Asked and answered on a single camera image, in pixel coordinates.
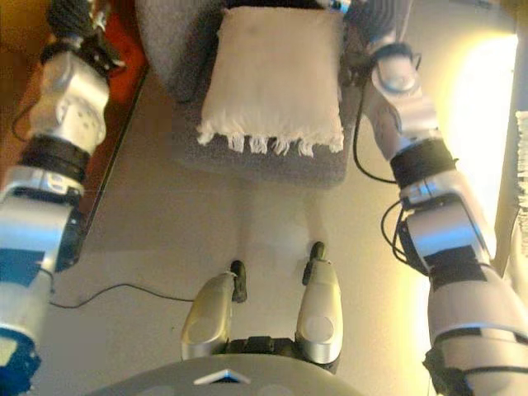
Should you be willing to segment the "left robot hand dark palm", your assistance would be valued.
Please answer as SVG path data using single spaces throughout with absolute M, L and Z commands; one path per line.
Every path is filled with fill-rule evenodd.
M 107 14 L 107 7 L 97 1 L 53 0 L 46 12 L 46 21 L 57 38 L 86 39 L 106 29 Z

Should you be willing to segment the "right robot hand dark palm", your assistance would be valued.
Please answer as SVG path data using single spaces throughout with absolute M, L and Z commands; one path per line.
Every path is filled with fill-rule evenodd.
M 341 13 L 343 21 L 356 30 L 364 45 L 385 39 L 390 43 L 400 41 L 409 10 L 409 2 L 399 0 L 317 0 L 316 3 L 323 9 Z

